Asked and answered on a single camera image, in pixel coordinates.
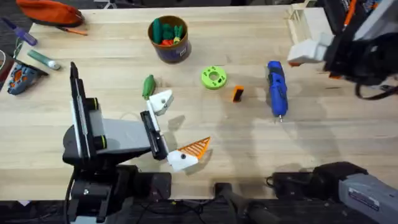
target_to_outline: orange triangular piece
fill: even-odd
[[[200,159],[206,152],[207,147],[209,146],[210,137],[205,139],[195,141],[187,146],[184,146],[178,151],[189,154],[191,156],[195,156],[196,158]]]

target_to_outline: orange pouch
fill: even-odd
[[[74,7],[51,0],[17,0],[25,16],[34,23],[48,26],[76,27],[84,18]]]

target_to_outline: orange 3d printed part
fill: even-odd
[[[232,94],[232,102],[234,102],[234,103],[240,102],[242,94],[243,94],[243,86],[241,86],[241,85],[235,86],[233,94]]]
[[[207,137],[205,139],[195,141],[194,143],[184,146],[178,149],[178,151],[189,154],[191,156],[195,156],[196,158],[200,159],[205,154],[209,142],[210,137]]]

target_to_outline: screwdriver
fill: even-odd
[[[271,94],[272,113],[283,122],[287,112],[287,87],[282,64],[278,61],[268,62],[269,94]]]

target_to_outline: green pen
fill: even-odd
[[[30,50],[27,54],[29,56],[31,56],[33,59],[36,59],[37,61],[41,62],[42,64],[48,66],[48,68],[51,68],[54,70],[58,70],[61,68],[61,65],[59,65],[56,61],[38,53],[35,50]]]

